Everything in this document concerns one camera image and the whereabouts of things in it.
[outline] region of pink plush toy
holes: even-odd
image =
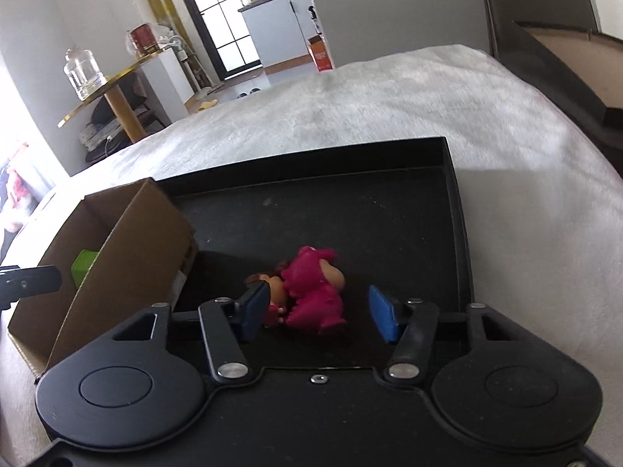
[[[329,334],[346,324],[340,297],[345,279],[342,272],[331,266],[335,256],[332,249],[305,246],[281,272],[285,290],[297,299],[285,320],[290,328]]]

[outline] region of kitchen cabinet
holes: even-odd
[[[264,67],[308,54],[290,0],[267,1],[242,16]]]
[[[309,40],[311,37],[317,35],[316,26],[312,21],[312,15],[310,13],[310,6],[313,5],[312,0],[290,0],[292,3],[292,10],[294,10],[295,15],[297,16],[298,25],[301,28],[301,33],[303,33],[303,38],[305,41]]]

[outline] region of bed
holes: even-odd
[[[179,121],[73,177],[42,202],[7,254],[28,265],[86,193],[143,177],[287,152],[444,135],[465,213],[475,297],[587,366],[604,390],[589,442],[623,463],[623,181],[547,98],[486,54],[444,46],[280,84]],[[33,376],[0,339],[1,453],[49,444]]]

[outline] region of black tray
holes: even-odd
[[[263,329],[243,348],[255,368],[382,367],[392,347],[370,317],[370,284],[442,311],[464,311],[472,301],[463,213],[443,137],[285,154],[158,184],[194,226],[200,251],[176,311],[239,297],[249,274],[293,258],[301,246],[338,252],[347,333],[319,339]],[[191,346],[170,350],[204,363],[200,343],[195,357]]]

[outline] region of wooden baseboard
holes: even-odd
[[[264,73],[266,75],[270,75],[282,70],[288,70],[289,68],[299,67],[300,65],[304,65],[306,63],[313,63],[313,58],[309,54],[299,56],[298,58],[292,58],[288,61],[282,61],[281,63],[270,65],[269,67],[264,67]]]

